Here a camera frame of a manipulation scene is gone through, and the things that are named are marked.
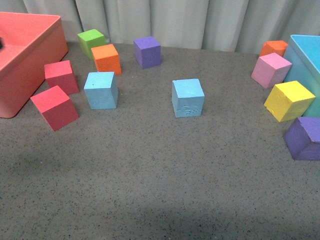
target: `light blue plastic bin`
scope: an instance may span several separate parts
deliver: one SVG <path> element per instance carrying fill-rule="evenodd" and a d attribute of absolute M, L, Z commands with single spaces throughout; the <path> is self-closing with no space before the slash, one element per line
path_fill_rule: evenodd
<path fill-rule="evenodd" d="M 320 36 L 291 35 L 283 57 L 292 63 L 284 82 L 297 80 L 316 96 L 303 116 L 320 117 Z"/>

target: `purple cube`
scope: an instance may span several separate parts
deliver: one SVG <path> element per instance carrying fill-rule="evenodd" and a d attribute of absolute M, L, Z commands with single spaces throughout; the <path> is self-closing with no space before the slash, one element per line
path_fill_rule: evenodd
<path fill-rule="evenodd" d="M 283 138 L 293 159 L 320 160 L 320 117 L 296 118 Z"/>
<path fill-rule="evenodd" d="M 153 36 L 136 39 L 133 44 L 135 59 L 143 69 L 161 64 L 161 46 Z"/>

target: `yellow cube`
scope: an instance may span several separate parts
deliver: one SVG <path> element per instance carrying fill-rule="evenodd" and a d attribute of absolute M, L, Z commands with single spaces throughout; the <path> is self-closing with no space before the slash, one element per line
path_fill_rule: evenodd
<path fill-rule="evenodd" d="M 264 106 L 279 122 L 284 122 L 302 116 L 315 98 L 298 81 L 289 81 L 274 85 Z"/>

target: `white curtain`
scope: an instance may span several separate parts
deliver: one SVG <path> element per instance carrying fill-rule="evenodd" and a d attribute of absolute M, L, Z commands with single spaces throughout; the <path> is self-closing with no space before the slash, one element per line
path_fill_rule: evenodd
<path fill-rule="evenodd" d="M 67 41 L 90 29 L 108 42 L 259 53 L 269 40 L 320 35 L 320 0 L 0 0 L 0 11 L 60 15 Z"/>

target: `red cube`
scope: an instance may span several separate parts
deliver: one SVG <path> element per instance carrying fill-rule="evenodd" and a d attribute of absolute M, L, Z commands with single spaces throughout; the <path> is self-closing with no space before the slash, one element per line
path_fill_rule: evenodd
<path fill-rule="evenodd" d="M 59 86 L 49 88 L 30 99 L 54 131 L 79 118 L 70 97 Z"/>
<path fill-rule="evenodd" d="M 58 85 L 67 95 L 79 92 L 77 79 L 69 60 L 44 65 L 44 74 L 50 88 Z"/>

